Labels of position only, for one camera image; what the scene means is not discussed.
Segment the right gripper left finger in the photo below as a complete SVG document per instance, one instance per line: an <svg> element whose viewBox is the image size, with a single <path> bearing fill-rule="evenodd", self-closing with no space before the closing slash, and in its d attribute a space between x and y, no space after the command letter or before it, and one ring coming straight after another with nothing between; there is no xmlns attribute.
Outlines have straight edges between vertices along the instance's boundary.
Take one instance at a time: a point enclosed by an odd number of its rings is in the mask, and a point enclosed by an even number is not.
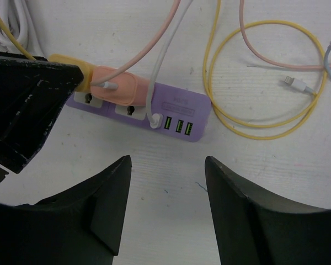
<svg viewBox="0 0 331 265"><path fill-rule="evenodd" d="M0 203L0 264L112 264L131 181L130 156L34 205Z"/></svg>

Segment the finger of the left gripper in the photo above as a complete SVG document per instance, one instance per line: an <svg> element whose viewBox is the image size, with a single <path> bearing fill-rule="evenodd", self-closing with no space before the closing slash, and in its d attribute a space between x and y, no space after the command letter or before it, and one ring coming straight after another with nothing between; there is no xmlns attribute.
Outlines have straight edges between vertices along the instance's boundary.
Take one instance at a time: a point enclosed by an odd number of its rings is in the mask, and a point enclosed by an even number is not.
<svg viewBox="0 0 331 265"><path fill-rule="evenodd" d="M79 85L44 57L0 52L0 182L20 173L42 149L64 104Z"/></svg>

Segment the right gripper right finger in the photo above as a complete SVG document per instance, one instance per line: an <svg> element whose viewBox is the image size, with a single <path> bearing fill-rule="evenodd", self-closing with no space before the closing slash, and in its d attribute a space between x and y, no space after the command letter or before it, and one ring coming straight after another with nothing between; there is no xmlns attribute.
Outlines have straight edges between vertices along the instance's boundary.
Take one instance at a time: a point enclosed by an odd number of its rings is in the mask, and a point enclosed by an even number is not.
<svg viewBox="0 0 331 265"><path fill-rule="evenodd" d="M331 209L275 194L212 156L205 177L222 264L331 264Z"/></svg>

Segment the yellow charger plug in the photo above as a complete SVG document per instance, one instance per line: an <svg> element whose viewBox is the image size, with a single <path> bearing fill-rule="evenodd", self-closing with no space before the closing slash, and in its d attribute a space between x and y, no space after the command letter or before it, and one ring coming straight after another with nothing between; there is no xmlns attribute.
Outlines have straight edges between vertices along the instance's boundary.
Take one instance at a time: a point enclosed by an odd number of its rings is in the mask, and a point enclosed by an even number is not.
<svg viewBox="0 0 331 265"><path fill-rule="evenodd" d="M68 80L72 81L74 84L80 81L75 89L76 92L90 93L90 83L96 65L61 54L50 55L48 61L62 66L62 73L67 74L67 77L64 77L66 84Z"/></svg>

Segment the pink charger plug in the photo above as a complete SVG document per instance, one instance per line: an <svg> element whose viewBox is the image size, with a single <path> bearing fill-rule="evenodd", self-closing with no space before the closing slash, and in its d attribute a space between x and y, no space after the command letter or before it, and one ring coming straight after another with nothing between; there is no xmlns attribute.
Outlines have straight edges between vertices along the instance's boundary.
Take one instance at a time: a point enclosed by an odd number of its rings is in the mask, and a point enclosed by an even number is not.
<svg viewBox="0 0 331 265"><path fill-rule="evenodd" d="M133 105L137 107L144 107L146 105L148 85L150 83L148 79L124 72L112 78L110 82L116 83L118 88L111 90L98 86L90 86L92 95L98 99L117 105Z"/></svg>

